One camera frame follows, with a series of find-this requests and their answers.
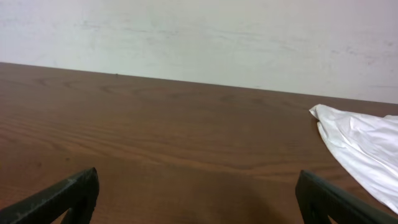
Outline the white printed t-shirt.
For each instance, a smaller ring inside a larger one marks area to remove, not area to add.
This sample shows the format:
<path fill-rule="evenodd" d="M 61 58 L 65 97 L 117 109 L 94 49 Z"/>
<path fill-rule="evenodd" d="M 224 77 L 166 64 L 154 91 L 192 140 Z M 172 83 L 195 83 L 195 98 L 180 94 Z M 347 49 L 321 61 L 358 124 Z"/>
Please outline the white printed t-shirt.
<path fill-rule="evenodd" d="M 397 213 L 397 116 L 378 117 L 326 105 L 309 110 L 328 150 L 376 200 Z"/>

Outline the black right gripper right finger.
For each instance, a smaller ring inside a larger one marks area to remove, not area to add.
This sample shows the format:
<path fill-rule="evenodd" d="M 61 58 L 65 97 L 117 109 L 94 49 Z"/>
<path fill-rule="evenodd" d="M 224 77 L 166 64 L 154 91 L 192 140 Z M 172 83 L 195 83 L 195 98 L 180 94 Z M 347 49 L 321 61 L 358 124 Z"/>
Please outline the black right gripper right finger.
<path fill-rule="evenodd" d="M 300 171 L 295 196 L 306 224 L 397 224 L 397 218 L 307 170 Z"/>

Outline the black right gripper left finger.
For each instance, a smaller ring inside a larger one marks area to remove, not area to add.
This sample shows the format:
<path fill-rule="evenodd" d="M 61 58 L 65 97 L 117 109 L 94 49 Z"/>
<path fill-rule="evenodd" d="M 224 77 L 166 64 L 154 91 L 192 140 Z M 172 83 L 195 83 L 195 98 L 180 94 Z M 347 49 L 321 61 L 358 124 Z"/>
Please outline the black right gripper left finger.
<path fill-rule="evenodd" d="M 94 167 L 1 209 L 1 223 L 89 223 L 96 207 L 100 185 Z"/>

